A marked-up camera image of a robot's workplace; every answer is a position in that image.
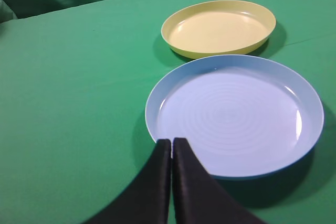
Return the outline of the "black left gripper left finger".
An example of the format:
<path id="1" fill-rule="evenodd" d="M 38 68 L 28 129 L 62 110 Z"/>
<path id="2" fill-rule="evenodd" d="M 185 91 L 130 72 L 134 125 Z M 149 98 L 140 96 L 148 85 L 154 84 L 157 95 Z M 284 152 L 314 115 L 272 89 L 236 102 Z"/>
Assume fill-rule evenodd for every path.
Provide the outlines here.
<path id="1" fill-rule="evenodd" d="M 158 140 L 125 190 L 85 223 L 167 223 L 171 188 L 171 142 Z"/>

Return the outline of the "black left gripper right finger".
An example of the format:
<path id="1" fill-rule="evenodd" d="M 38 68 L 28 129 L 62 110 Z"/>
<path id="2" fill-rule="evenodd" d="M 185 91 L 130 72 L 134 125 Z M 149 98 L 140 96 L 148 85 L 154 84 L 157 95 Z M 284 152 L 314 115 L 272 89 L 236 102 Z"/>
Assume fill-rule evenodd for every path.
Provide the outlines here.
<path id="1" fill-rule="evenodd" d="M 173 141 L 172 189 L 177 223 L 264 223 L 210 176 L 185 138 Z"/>

